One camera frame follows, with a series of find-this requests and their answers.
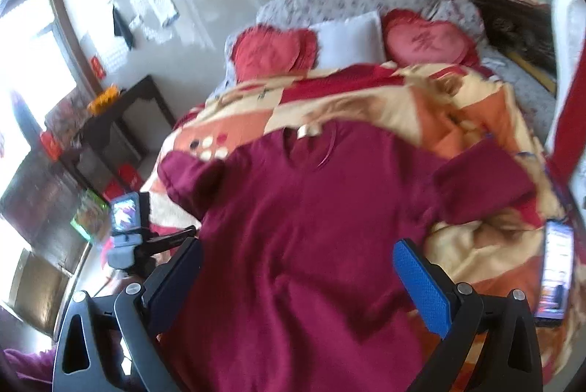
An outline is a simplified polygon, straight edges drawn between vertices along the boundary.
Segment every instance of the maroon shirt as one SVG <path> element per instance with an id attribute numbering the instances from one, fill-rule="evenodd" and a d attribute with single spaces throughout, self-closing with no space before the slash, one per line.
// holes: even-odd
<path id="1" fill-rule="evenodd" d="M 159 177 L 203 220 L 203 268 L 163 355 L 194 391 L 404 391 L 422 366 L 393 271 L 401 238 L 483 218 L 534 185 L 493 140 L 451 161 L 368 123 L 283 129 Z"/>

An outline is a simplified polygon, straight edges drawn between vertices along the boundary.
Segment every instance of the red heart-shaped pillow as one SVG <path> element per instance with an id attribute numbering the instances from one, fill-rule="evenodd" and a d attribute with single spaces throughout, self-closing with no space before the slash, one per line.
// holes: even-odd
<path id="1" fill-rule="evenodd" d="M 448 21 L 427 21 L 410 10 L 392 10 L 383 18 L 388 55 L 399 66 L 420 63 L 477 65 L 474 42 Z"/>
<path id="2" fill-rule="evenodd" d="M 238 36 L 231 58 L 236 78 L 242 82 L 312 68 L 316 54 L 317 38 L 311 30 L 280 31 L 257 25 Z"/>

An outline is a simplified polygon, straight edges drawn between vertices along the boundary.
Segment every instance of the patterned blanket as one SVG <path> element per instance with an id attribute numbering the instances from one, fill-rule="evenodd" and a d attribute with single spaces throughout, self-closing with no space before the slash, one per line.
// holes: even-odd
<path id="1" fill-rule="evenodd" d="M 337 72 L 295 72 L 239 84 L 192 109 L 165 140 L 157 163 L 171 150 L 190 152 L 202 160 L 223 158 L 276 129 L 332 118 L 370 122 L 447 159 L 482 137 L 493 136 L 527 170 L 536 195 L 483 220 L 435 225 L 424 252 L 454 282 L 466 281 L 479 293 L 500 296 L 520 288 L 535 307 L 544 221 L 564 217 L 564 209 L 546 175 L 542 147 L 525 124 L 511 86 L 487 81 L 470 68 L 355 65 Z M 143 190 L 151 193 L 151 222 L 160 234 L 199 224 L 169 200 L 156 166 Z M 576 255 L 575 263 L 563 325 L 538 330 L 545 382 L 565 365 L 575 333 L 586 319 L 586 262 Z M 438 337 L 427 332 L 417 311 L 411 319 L 429 355 Z M 464 389 L 483 340 L 482 336 L 475 340 L 455 390 Z"/>

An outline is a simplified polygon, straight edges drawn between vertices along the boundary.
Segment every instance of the pillow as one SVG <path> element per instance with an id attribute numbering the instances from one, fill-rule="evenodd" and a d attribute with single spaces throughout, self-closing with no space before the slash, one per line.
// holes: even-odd
<path id="1" fill-rule="evenodd" d="M 239 34 L 231 60 L 239 83 L 291 71 L 311 69 L 317 55 L 317 38 L 311 30 L 281 31 L 256 25 Z"/>
<path id="2" fill-rule="evenodd" d="M 311 25 L 318 36 L 316 68 L 346 68 L 357 63 L 386 61 L 380 17 L 375 11 L 345 20 Z"/>
<path id="3" fill-rule="evenodd" d="M 411 10 L 383 17 L 385 48 L 399 66 L 420 63 L 479 64 L 476 45 L 449 21 L 427 21 Z"/>

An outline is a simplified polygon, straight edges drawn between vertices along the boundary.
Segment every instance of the metal screw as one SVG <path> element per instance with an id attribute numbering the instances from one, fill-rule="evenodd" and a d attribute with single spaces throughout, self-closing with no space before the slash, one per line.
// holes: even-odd
<path id="1" fill-rule="evenodd" d="M 138 283 L 130 283 L 126 287 L 126 293 L 129 295 L 135 295 L 141 290 L 141 286 Z"/>
<path id="2" fill-rule="evenodd" d="M 85 291 L 75 291 L 74 294 L 73 294 L 73 296 L 71 297 L 71 299 L 75 303 L 81 303 L 85 298 L 86 298 L 86 292 Z"/>
<path id="3" fill-rule="evenodd" d="M 513 290 L 513 298 L 522 301 L 525 299 L 525 293 L 523 293 L 520 289 Z"/>
<path id="4" fill-rule="evenodd" d="M 458 283 L 458 292 L 463 295 L 471 295 L 474 290 L 468 283 Z"/>

